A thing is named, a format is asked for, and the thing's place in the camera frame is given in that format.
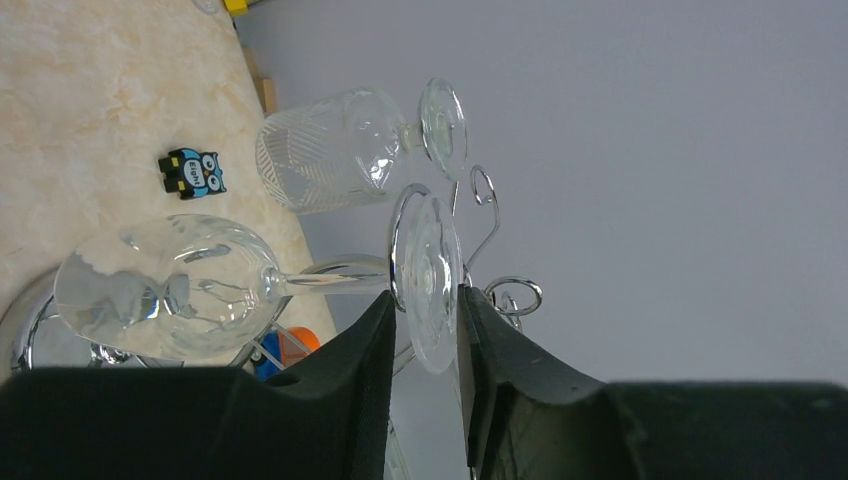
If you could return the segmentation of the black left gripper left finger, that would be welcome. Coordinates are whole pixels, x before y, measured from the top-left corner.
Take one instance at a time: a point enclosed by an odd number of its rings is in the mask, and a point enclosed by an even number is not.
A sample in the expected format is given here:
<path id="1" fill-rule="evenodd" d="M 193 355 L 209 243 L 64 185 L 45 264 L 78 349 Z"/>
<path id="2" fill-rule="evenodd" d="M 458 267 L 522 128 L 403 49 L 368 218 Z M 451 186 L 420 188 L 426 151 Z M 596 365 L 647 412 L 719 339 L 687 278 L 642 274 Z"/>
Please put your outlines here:
<path id="1" fill-rule="evenodd" d="M 1 388 L 5 479 L 379 479 L 396 337 L 380 294 L 260 381 L 224 367 L 43 368 Z"/>

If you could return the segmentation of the clear wine glass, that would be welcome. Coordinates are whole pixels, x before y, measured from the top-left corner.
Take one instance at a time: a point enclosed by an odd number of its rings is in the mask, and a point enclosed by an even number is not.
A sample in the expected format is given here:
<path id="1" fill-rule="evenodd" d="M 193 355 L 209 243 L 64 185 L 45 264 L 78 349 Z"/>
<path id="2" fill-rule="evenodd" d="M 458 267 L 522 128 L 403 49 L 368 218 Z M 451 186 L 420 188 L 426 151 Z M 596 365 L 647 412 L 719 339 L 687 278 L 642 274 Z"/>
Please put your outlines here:
<path id="1" fill-rule="evenodd" d="M 456 181 L 468 150 L 461 98 L 450 82 L 434 77 L 412 119 L 385 91 L 358 87 L 269 115 L 255 153 L 269 195 L 308 215 L 392 199 L 427 164 Z"/>

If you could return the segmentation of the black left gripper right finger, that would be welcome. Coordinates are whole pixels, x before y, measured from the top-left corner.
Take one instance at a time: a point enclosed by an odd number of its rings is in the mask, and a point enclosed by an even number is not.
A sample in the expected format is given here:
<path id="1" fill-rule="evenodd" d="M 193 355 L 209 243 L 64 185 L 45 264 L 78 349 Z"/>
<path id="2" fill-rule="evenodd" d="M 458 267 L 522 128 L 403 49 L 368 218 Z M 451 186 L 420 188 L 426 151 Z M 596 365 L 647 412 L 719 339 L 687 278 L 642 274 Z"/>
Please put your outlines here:
<path id="1" fill-rule="evenodd" d="M 843 479 L 847 391 L 828 382 L 603 382 L 459 290 L 457 362 L 476 479 Z"/>

